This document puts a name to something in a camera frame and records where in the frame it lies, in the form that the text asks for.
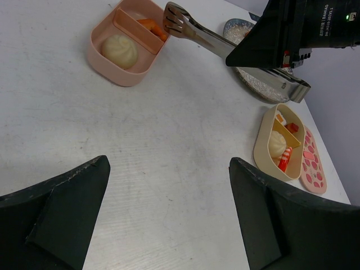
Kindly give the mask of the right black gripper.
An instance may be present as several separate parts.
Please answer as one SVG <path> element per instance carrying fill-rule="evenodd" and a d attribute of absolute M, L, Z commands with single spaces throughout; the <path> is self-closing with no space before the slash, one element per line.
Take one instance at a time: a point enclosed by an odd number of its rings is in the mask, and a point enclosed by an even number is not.
<path fill-rule="evenodd" d="M 359 45 L 359 1 L 269 1 L 226 65 L 294 68 L 313 48 Z"/>

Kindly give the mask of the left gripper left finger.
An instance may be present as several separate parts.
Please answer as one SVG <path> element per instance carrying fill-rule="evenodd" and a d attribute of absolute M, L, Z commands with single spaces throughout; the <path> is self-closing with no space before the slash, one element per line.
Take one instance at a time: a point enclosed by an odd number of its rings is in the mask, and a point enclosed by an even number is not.
<path fill-rule="evenodd" d="M 1 269 L 82 269 L 109 175 L 101 155 L 1 196 Z"/>

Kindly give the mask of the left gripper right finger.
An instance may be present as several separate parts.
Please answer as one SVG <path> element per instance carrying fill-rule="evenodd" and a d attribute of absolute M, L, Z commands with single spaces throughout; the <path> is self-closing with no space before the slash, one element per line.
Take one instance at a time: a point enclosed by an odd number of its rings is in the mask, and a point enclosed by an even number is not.
<path fill-rule="evenodd" d="M 312 195 L 234 157 L 229 177 L 251 269 L 358 269 L 359 207 Z"/>

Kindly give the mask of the pink perforated lid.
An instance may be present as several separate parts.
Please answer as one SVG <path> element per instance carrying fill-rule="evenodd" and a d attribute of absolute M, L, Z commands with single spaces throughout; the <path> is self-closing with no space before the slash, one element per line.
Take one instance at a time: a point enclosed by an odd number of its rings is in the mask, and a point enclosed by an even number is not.
<path fill-rule="evenodd" d="M 327 191 L 323 166 L 312 132 L 306 126 L 304 126 L 304 130 L 305 140 L 299 180 L 307 191 L 322 195 Z"/>

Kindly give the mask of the sushi roll toy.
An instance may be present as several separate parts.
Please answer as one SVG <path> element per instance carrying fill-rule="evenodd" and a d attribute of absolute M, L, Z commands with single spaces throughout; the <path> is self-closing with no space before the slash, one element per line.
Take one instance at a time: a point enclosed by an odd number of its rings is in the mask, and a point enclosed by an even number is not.
<path fill-rule="evenodd" d="M 276 111 L 274 118 L 277 119 L 283 126 L 287 124 L 285 117 L 279 110 Z"/>

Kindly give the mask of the yellow lunch box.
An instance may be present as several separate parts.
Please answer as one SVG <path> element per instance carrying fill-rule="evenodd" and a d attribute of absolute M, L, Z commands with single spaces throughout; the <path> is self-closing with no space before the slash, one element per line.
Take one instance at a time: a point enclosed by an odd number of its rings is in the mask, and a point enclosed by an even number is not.
<path fill-rule="evenodd" d="M 303 122 L 288 106 L 278 104 L 263 116 L 253 151 L 255 163 L 262 172 L 279 180 L 297 180 L 304 143 Z"/>

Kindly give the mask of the rice ball toy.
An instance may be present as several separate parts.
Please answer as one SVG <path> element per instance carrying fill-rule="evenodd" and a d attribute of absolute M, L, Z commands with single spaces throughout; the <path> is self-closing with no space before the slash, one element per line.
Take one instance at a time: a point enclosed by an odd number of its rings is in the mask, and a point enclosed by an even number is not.
<path fill-rule="evenodd" d="M 102 55 L 118 67 L 126 70 L 138 61 L 138 49 L 134 41 L 124 35 L 108 37 L 101 47 Z"/>
<path fill-rule="evenodd" d="M 282 156 L 284 151 L 286 150 L 286 140 L 284 136 L 278 131 L 271 131 L 271 135 L 269 137 L 268 142 L 268 151 L 270 157 L 273 159 L 277 159 Z"/>

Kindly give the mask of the small salmon sushi toy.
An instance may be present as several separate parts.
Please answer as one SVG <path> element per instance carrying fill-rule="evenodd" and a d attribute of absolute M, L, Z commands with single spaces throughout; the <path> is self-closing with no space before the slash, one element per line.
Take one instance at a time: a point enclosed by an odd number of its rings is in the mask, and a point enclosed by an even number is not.
<path fill-rule="evenodd" d="M 294 134 L 296 132 L 298 132 L 299 130 L 299 126 L 296 125 L 295 123 L 289 123 L 285 125 L 285 128 L 291 133 Z"/>

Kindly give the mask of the metal tongs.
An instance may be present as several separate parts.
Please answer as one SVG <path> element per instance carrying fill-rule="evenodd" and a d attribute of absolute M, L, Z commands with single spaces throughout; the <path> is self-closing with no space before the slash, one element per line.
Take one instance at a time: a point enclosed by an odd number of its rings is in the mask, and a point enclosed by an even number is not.
<path fill-rule="evenodd" d="M 163 14 L 163 27 L 170 35 L 191 40 L 222 59 L 225 59 L 236 47 L 234 43 L 200 25 L 183 7 L 174 2 L 166 4 Z M 289 73 L 287 68 L 270 70 L 251 67 L 239 68 L 268 86 L 286 94 L 290 101 L 297 103 L 303 100 L 311 88 L 307 82 Z"/>

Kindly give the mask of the orange fried shrimp toy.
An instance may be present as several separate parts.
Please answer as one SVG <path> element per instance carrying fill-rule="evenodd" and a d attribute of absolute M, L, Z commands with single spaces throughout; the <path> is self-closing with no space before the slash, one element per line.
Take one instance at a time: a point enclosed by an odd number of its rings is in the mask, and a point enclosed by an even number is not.
<path fill-rule="evenodd" d="M 167 35 L 164 33 L 162 28 L 155 22 L 153 19 L 140 19 L 137 20 L 142 26 L 144 26 L 147 30 L 152 32 L 152 34 L 156 35 L 163 42 L 167 41 Z"/>

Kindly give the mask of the pink lunch box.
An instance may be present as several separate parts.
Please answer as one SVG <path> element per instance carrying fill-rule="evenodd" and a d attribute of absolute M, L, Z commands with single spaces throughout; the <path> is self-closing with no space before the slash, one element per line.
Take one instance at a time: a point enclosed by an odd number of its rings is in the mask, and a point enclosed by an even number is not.
<path fill-rule="evenodd" d="M 119 86 L 140 83 L 169 39 L 163 13 L 153 1 L 120 1 L 92 30 L 88 63 Z"/>

